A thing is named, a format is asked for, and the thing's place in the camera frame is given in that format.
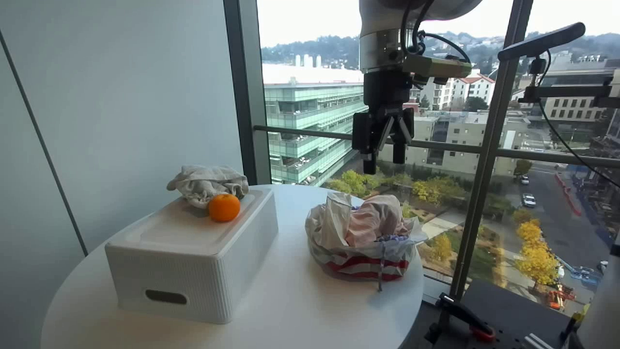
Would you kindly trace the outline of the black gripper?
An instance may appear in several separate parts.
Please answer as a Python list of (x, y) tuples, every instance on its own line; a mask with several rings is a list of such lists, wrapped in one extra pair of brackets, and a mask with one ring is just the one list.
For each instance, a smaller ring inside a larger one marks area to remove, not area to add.
[[(407, 140), (403, 106), (409, 102), (413, 78), (401, 71), (380, 71), (365, 76), (366, 111), (353, 117), (353, 148), (363, 154), (365, 175), (376, 175), (376, 154), (396, 135)], [(394, 142), (394, 164), (405, 166), (407, 144)]]

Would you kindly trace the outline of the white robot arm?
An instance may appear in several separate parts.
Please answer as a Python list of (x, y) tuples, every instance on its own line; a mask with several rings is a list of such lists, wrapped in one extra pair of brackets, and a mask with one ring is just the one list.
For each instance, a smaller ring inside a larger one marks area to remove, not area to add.
[(366, 175), (376, 173), (388, 139), (396, 142), (394, 162), (405, 162), (405, 146), (413, 140), (413, 113), (405, 106), (413, 88), (471, 75), (473, 63), (461, 47), (456, 47), (458, 57), (427, 57), (428, 34), (421, 26), (428, 20), (461, 18), (479, 5), (481, 0), (359, 0), (366, 109), (353, 115), (353, 150)]

